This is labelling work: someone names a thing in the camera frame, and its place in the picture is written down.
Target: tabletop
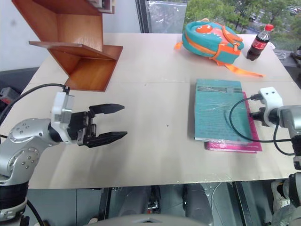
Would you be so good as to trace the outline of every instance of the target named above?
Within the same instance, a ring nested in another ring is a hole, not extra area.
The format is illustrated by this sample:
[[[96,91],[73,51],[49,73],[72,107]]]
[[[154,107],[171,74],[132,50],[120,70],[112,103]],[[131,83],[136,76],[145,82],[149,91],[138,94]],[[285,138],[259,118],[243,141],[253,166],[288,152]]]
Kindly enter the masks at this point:
[[[30,188],[96,188],[194,182],[241,181],[286,178],[294,173],[293,157],[280,154],[273,144],[262,144],[262,153],[212,152],[194,140],[194,95],[196,79],[241,81],[247,96],[273,86],[285,105],[301,102],[301,91],[274,54],[266,48],[259,59],[245,55],[254,36],[241,35],[245,48],[234,65],[265,74],[264,78],[236,75],[226,67],[174,50],[180,34],[105,34],[104,43],[124,47],[106,92],[71,91],[73,112],[90,105],[115,103],[125,109],[95,117],[97,133],[128,131],[112,144],[87,148],[59,144],[41,156]],[[64,83],[68,76],[50,56],[25,90],[44,83]],[[49,118],[59,88],[37,90],[17,103],[0,133],[7,134],[26,118]],[[258,111],[260,102],[250,102]],[[256,128],[260,139],[272,139],[273,128]],[[279,129],[278,138],[288,138]],[[281,143],[292,152],[291,143]]]

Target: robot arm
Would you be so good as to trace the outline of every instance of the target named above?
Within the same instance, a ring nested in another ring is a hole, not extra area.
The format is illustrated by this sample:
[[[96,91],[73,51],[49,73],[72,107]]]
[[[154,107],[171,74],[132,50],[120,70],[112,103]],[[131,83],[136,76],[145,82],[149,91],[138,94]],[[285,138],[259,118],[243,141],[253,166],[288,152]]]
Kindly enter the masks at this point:
[[[58,92],[51,119],[26,119],[16,124],[0,144],[0,222],[24,212],[28,181],[43,151],[64,142],[97,147],[124,137],[127,132],[96,136],[93,118],[99,113],[124,109],[116,104],[90,106],[88,112],[72,113],[74,96]]]

